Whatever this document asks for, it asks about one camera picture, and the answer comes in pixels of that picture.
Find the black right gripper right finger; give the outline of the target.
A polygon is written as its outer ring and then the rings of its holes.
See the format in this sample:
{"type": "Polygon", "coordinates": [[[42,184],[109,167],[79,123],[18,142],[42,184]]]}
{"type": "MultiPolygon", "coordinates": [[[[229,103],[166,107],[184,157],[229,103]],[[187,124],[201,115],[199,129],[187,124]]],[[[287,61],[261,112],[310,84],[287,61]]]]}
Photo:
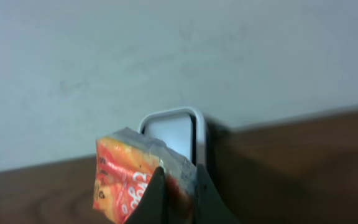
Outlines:
{"type": "Polygon", "coordinates": [[[208,171],[197,165],[196,224],[240,224],[237,217],[226,207],[208,171]]]}

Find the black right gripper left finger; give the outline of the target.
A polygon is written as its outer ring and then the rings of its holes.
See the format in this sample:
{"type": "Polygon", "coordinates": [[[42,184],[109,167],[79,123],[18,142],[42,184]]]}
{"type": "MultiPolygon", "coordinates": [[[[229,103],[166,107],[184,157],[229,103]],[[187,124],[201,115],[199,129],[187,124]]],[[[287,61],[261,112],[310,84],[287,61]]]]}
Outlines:
{"type": "Polygon", "coordinates": [[[168,223],[168,193],[165,173],[156,168],[138,206],[125,224],[166,224],[168,223]]]}

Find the small orange snack packet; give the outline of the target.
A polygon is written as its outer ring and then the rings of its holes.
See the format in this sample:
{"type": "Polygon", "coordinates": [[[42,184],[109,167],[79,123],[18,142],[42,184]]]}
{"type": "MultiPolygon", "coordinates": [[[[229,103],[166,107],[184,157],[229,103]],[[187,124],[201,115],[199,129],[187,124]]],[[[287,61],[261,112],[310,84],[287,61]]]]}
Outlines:
{"type": "Polygon", "coordinates": [[[93,208],[114,223],[124,223],[158,167],[165,173],[173,221],[192,223],[196,166],[163,141],[129,128],[96,140],[93,208]]]}

